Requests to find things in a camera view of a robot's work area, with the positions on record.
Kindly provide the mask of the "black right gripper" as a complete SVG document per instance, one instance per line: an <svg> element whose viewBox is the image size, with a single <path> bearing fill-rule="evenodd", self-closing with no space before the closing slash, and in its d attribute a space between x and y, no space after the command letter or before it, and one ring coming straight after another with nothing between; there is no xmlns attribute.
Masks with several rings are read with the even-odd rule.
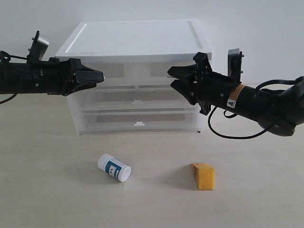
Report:
<svg viewBox="0 0 304 228"><path fill-rule="evenodd" d="M201 114L209 114L212 105L226 108L230 92L240 82L235 82L231 77L213 71L206 53L198 52L193 60L195 65L172 66L167 72L174 78L186 78L194 73L193 91L180 80L174 80L171 87L191 105L195 105L197 102Z"/></svg>

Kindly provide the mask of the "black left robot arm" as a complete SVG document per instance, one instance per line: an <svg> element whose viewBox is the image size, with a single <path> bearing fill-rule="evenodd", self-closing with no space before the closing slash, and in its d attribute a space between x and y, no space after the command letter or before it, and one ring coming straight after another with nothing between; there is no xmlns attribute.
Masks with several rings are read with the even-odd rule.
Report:
<svg viewBox="0 0 304 228"><path fill-rule="evenodd" d="M0 93L48 94L68 96L95 88L104 82L101 71L81 64L80 59L59 61L30 61L27 63L0 64Z"/></svg>

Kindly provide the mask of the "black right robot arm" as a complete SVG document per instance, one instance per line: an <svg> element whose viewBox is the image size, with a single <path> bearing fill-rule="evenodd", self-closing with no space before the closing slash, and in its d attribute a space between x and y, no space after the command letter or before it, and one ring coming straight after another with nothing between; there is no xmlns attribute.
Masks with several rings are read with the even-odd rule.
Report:
<svg viewBox="0 0 304 228"><path fill-rule="evenodd" d="M200 113L212 117L217 108L227 119L242 116L259 124L263 130L242 139L252 139L266 132L292 136L296 126L304 122L304 78L274 79L255 88L241 83L242 58L240 49L228 51L228 74L212 70L207 54L198 52L194 64L172 66L168 74L174 77L171 87L191 105L198 104Z"/></svg>

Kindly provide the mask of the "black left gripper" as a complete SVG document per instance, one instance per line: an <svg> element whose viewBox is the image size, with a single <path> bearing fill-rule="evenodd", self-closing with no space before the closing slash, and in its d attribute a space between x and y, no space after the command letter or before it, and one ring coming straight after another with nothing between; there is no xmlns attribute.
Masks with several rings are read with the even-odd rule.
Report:
<svg viewBox="0 0 304 228"><path fill-rule="evenodd" d="M95 88L97 83L104 82L104 74L81 65L81 60L70 58L59 61L28 62L30 75L26 76L26 93L44 93L67 96L79 91Z"/></svg>

